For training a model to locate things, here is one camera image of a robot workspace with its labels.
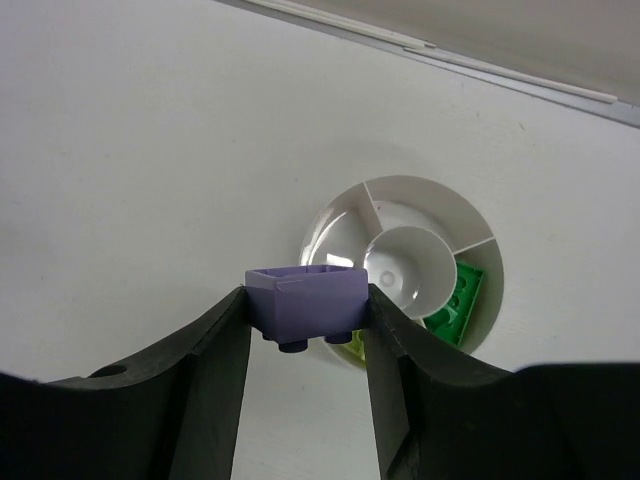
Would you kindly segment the small lime green lego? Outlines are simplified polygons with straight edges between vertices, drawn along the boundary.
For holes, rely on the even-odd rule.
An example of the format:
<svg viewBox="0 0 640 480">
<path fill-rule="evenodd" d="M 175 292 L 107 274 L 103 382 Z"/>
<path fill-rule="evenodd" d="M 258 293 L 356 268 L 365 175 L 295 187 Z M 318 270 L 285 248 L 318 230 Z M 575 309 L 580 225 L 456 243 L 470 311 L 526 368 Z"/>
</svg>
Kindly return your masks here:
<svg viewBox="0 0 640 480">
<path fill-rule="evenodd" d="M 366 363 L 363 330 L 354 331 L 352 333 L 351 340 L 348 343 L 343 344 L 342 347 L 353 359 L 362 364 Z"/>
</svg>

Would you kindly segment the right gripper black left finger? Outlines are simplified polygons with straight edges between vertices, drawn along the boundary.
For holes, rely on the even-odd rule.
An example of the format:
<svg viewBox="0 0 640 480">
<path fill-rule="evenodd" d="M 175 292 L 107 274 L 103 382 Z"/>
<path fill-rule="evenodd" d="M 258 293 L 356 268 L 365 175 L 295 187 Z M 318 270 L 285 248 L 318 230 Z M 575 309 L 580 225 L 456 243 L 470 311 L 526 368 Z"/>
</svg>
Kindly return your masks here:
<svg viewBox="0 0 640 480">
<path fill-rule="evenodd" d="M 1 377 L 5 479 L 227 479 L 251 346 L 236 288 L 200 318 L 87 377 Z"/>
</svg>

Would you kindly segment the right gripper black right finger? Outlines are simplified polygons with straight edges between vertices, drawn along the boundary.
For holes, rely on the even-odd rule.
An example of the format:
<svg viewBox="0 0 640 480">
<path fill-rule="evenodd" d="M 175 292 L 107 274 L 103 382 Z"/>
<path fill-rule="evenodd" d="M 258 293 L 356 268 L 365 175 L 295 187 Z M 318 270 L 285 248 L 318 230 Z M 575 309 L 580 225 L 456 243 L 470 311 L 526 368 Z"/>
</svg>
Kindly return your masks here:
<svg viewBox="0 0 640 480">
<path fill-rule="evenodd" d="M 639 367 L 542 364 L 515 372 L 369 297 L 366 370 L 385 479 L 635 479 Z"/>
</svg>

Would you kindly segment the light purple lego brick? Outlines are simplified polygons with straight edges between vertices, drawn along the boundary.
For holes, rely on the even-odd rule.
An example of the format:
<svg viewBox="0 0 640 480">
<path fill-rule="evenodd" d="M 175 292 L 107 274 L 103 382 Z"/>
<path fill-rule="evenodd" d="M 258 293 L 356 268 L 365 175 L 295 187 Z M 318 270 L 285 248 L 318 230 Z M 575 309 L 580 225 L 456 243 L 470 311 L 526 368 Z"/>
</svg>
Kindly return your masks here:
<svg viewBox="0 0 640 480">
<path fill-rule="evenodd" d="M 245 272 L 251 325 L 285 353 L 311 339 L 351 341 L 367 326 L 368 274 L 362 268 L 309 265 Z"/>
</svg>

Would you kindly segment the green lego plate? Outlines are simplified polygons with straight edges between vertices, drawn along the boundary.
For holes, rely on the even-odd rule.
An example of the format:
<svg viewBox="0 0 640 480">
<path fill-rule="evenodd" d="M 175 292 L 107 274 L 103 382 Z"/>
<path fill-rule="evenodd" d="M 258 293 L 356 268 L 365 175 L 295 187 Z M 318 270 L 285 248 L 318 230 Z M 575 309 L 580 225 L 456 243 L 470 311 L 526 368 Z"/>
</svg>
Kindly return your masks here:
<svg viewBox="0 0 640 480">
<path fill-rule="evenodd" d="M 477 267 L 457 262 L 457 280 L 447 303 L 436 313 L 424 317 L 427 330 L 441 340 L 459 347 L 479 296 L 485 272 Z"/>
</svg>

